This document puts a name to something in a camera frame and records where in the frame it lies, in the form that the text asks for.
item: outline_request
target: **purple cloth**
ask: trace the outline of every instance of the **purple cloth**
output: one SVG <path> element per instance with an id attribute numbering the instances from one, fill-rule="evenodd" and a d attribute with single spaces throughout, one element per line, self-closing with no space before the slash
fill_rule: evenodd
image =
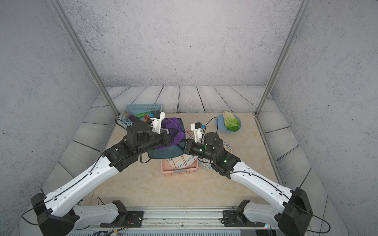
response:
<path id="1" fill-rule="evenodd" d="M 185 130 L 181 127 L 181 122 L 177 118 L 165 118 L 161 121 L 161 128 L 169 131 L 170 145 L 168 147 L 176 146 L 185 138 Z M 167 147 L 160 145 L 156 147 L 156 150 L 164 148 Z"/>

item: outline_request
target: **pink plastic basket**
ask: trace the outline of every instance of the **pink plastic basket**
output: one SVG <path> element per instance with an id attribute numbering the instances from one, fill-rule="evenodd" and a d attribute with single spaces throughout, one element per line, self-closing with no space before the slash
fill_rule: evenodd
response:
<path id="1" fill-rule="evenodd" d="M 188 174 L 188 173 L 194 173 L 198 169 L 198 160 L 196 159 L 195 162 L 193 162 L 190 166 L 183 169 L 176 169 L 173 166 L 171 166 L 167 159 L 161 160 L 161 172 L 165 176 L 172 176 L 172 175 L 178 175 L 178 174 Z"/>

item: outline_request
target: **patterned plate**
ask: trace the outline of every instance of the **patterned plate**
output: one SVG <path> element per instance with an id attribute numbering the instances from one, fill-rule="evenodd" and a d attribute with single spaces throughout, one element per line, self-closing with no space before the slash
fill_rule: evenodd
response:
<path id="1" fill-rule="evenodd" d="M 185 133 L 186 133 L 185 138 L 187 138 L 187 139 L 189 139 L 189 138 L 193 139 L 194 138 L 193 132 L 191 130 L 186 130 Z M 196 159 L 197 159 L 196 156 L 183 154 L 183 155 L 178 156 L 178 157 L 167 159 L 167 161 L 172 167 L 174 167 L 176 169 L 182 169 L 182 168 L 186 168 L 186 167 L 190 166 L 191 164 L 193 164 L 193 162 Z"/>

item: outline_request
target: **wooden floor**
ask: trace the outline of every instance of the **wooden floor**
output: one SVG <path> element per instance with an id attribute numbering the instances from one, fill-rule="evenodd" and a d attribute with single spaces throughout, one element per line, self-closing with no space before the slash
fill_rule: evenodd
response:
<path id="1" fill-rule="evenodd" d="M 264 91 L 263 86 L 143 86 L 107 89 L 119 111 L 128 103 L 161 103 L 163 111 L 167 113 L 219 113 L 224 110 L 255 112 Z M 306 191 L 314 214 L 324 216 L 331 224 L 331 231 L 327 235 L 347 235 L 344 223 L 272 96 L 269 96 L 262 111 L 259 118 L 287 186 L 291 189 L 301 187 Z M 93 164 L 106 146 L 107 138 L 114 128 L 114 118 L 110 106 L 99 94 L 42 187 L 45 193 L 61 187 Z M 21 224 L 19 227 L 20 235 L 28 235 L 28 228 L 33 226 L 25 222 L 22 225 L 24 227 Z M 310 227 L 314 231 L 328 229 L 327 224 L 314 217 Z M 319 234 L 307 232 L 306 235 Z"/>

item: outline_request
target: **blue plastic basket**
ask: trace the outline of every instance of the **blue plastic basket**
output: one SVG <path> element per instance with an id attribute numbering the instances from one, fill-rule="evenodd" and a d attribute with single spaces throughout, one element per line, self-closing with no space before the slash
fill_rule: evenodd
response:
<path id="1" fill-rule="evenodd" d="M 159 103 L 146 103 L 146 104 L 127 104 L 125 107 L 125 110 L 121 113 L 120 117 L 122 117 L 123 113 L 127 111 L 131 115 L 137 115 L 144 112 L 149 111 L 161 111 L 163 108 L 163 104 Z M 120 125 L 122 125 L 124 128 L 134 124 L 134 122 L 131 122 L 129 118 L 121 119 L 121 122 L 119 122 Z"/>

